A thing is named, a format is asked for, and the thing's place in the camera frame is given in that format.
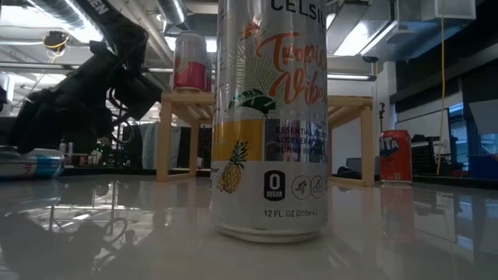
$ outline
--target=celsius can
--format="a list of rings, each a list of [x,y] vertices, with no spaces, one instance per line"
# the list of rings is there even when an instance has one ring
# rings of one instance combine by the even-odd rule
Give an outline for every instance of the celsius can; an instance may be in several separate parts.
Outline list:
[[[328,221],[324,9],[219,2],[211,211],[221,233],[296,242]]]
[[[174,50],[174,89],[205,90],[208,52],[205,38],[195,31],[184,31]]]
[[[212,92],[212,62],[211,58],[208,57],[208,68],[207,68],[207,76],[205,80],[205,91],[207,93]]]
[[[383,182],[412,182],[412,140],[407,131],[384,131],[380,139]]]

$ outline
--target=can lid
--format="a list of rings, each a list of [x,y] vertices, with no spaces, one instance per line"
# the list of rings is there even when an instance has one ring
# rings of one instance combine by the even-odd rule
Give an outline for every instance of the can lid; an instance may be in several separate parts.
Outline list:
[[[200,34],[197,31],[193,31],[193,30],[183,31],[182,33],[180,33],[180,36],[178,36],[178,38],[181,38],[181,37],[197,37],[197,38],[205,41],[205,38],[204,38],[204,36],[202,36],[202,34]]]

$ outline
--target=orange can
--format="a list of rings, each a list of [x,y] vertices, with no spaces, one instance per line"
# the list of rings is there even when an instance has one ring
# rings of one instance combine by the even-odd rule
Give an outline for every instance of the orange can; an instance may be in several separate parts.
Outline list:
[[[384,131],[379,141],[381,179],[385,183],[411,183],[412,140],[407,131]]]

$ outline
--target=wooden stand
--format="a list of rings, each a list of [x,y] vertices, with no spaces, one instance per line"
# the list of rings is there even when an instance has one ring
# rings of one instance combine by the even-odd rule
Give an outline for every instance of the wooden stand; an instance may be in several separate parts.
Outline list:
[[[213,93],[163,93],[157,142],[156,180],[167,182],[195,177],[197,171],[198,136],[201,124],[212,123]],[[171,120],[175,114],[192,127],[188,174],[169,175]]]
[[[372,129],[372,97],[328,97],[328,175],[329,182],[372,187],[374,185],[374,132]],[[332,130],[361,118],[362,179],[344,179],[332,176]]]

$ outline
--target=palm leaf illustration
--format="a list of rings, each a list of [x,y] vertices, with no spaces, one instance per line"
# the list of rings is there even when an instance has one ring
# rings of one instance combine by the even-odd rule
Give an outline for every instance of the palm leaf illustration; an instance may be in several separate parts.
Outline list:
[[[276,109],[276,103],[272,98],[266,96],[261,90],[250,89],[235,96],[228,104],[227,110],[238,107],[253,108],[266,115],[270,110]]]

